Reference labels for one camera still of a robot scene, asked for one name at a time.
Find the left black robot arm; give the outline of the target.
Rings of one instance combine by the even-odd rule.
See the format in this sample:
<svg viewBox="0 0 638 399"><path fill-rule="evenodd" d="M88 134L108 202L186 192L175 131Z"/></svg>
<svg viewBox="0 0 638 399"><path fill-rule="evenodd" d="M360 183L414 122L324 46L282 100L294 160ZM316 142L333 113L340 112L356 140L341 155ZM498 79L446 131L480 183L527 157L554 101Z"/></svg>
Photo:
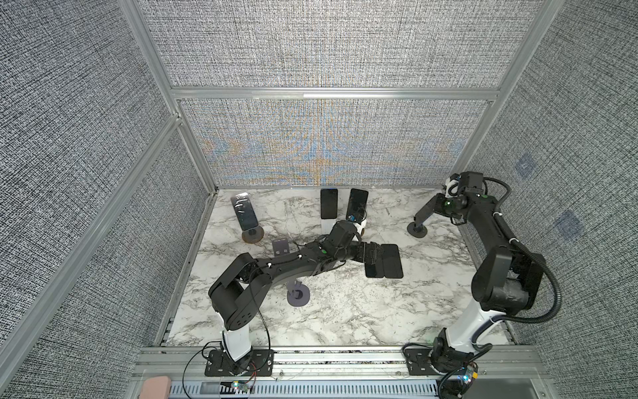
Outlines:
<svg viewBox="0 0 638 399"><path fill-rule="evenodd" d="M355 259L360 244L357 227L339 221L329 234L290 254L262 259L249 253L239 255L208 292L214 311L223 320L224 352L234 362L246 362L253 349L249 324L259 314L268 291L289 280L333 271L339 264Z"/></svg>

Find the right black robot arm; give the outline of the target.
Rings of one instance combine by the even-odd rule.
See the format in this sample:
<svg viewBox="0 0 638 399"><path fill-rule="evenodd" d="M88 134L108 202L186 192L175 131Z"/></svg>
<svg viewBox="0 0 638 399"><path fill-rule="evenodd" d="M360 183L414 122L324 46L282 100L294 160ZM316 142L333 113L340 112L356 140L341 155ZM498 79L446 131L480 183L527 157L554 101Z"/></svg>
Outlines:
<svg viewBox="0 0 638 399"><path fill-rule="evenodd" d="M479 337L496 324L546 323L556 316L562 304L561 298L556 297L545 314L519 316L519 312L531 309L542 279L551 274L544 257L530 252L504 220L503 201L488 193L489 181L479 172L453 174L446 181L444 192L428 204L435 214L471 224L487 252L472 279L472 301L433 342L430 362L440 373L455 372L483 356L488 345L480 345Z"/></svg>

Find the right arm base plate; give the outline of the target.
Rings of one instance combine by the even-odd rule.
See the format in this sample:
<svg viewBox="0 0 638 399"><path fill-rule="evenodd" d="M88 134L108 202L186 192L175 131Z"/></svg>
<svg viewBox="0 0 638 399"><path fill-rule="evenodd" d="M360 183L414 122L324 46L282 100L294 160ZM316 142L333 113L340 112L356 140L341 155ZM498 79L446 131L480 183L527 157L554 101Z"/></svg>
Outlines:
<svg viewBox="0 0 638 399"><path fill-rule="evenodd" d="M432 377L440 375L430 362L431 350L428 347L411 346L402 352L410 376Z"/></svg>

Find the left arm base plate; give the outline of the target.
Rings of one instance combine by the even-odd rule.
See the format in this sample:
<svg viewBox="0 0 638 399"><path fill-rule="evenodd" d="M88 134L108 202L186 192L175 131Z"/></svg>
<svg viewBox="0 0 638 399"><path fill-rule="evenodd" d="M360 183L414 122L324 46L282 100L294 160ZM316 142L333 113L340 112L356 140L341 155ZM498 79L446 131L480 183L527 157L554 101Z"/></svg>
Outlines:
<svg viewBox="0 0 638 399"><path fill-rule="evenodd" d="M274 366L275 351L253 349L234 361L227 352L213 349L209 352L204 369L206 377L270 377Z"/></svg>

